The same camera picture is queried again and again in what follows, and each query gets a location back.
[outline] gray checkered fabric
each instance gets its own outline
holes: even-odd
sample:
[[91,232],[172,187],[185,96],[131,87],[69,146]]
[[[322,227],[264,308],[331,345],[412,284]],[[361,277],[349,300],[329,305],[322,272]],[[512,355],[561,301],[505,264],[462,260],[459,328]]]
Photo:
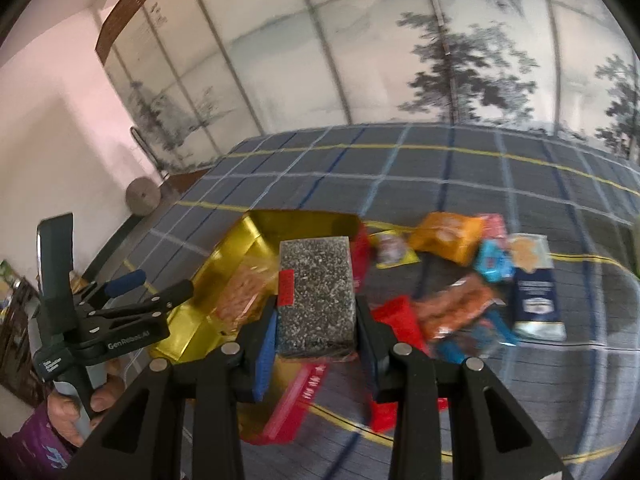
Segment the gray checkered fabric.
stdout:
[[[357,147],[362,144],[379,146]],[[434,124],[290,132],[236,146],[183,197],[207,207],[174,205],[128,259],[156,288],[192,276],[241,215],[212,204],[349,212],[403,226],[414,226],[438,209],[500,213],[511,231],[544,234],[553,253],[566,255],[557,257],[555,276],[568,339],[565,344],[523,342],[501,350],[490,366],[571,464],[575,477],[595,480],[640,416],[640,298],[638,280],[628,270],[635,265],[630,224],[640,198],[629,189],[640,189],[637,167],[549,137]],[[122,267],[117,274],[126,271]],[[372,267],[364,292],[372,304],[382,304],[398,294],[440,290],[464,272],[426,254],[422,264]],[[118,302],[142,296],[137,290]],[[132,356],[127,381],[146,360],[146,352]],[[316,401],[365,424],[366,399],[358,365],[347,363],[330,367]],[[190,416],[183,446],[187,476]],[[366,438],[354,443],[353,435],[310,414],[292,444],[243,444],[247,478],[266,478],[267,471],[275,479],[323,478],[337,460],[337,479],[386,478],[390,448]],[[450,449],[446,416],[442,436],[443,449]],[[343,453],[347,445],[352,449]],[[450,478],[445,462],[444,478]]]

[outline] open box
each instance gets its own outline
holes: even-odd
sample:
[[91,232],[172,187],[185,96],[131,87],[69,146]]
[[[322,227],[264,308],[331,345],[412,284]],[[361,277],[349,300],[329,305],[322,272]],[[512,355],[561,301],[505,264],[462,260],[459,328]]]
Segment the open box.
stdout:
[[[366,228],[356,215],[300,210],[244,213],[193,277],[193,297],[169,314],[171,335],[154,346],[153,356],[183,363],[203,358],[222,343],[233,340],[235,334],[225,333],[222,322],[209,314],[244,257],[272,260],[276,264],[281,241],[328,236],[349,237],[357,290],[369,264],[369,241]],[[324,364],[284,362],[276,357],[264,400],[258,404],[238,404],[242,439],[252,444],[292,440],[325,370]]]

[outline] blue plastic wrapper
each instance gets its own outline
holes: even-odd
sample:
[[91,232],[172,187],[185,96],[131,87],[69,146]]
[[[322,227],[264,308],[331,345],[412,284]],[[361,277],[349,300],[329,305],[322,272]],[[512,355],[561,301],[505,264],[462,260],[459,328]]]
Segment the blue plastic wrapper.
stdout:
[[503,282],[513,277],[511,257],[500,247],[500,240],[482,242],[474,269],[489,283]]
[[436,350],[445,361],[460,364],[467,357],[487,359],[500,345],[517,344],[516,336],[492,308],[471,325],[447,337],[437,345]]
[[553,269],[516,269],[512,291],[513,330],[533,339],[564,341]]

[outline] purple sleeve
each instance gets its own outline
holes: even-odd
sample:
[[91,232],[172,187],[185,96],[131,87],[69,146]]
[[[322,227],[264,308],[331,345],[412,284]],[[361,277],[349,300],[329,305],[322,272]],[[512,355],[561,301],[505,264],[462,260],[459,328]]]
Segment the purple sleeve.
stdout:
[[7,443],[26,478],[54,480],[71,460],[65,444],[51,428],[46,402],[36,409],[18,433],[7,439]]

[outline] red sticker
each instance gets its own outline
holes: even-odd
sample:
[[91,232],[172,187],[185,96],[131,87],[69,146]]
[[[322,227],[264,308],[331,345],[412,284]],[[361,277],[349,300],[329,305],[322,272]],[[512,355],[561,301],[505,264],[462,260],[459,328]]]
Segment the red sticker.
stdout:
[[293,305],[293,269],[281,270],[278,274],[278,306]]

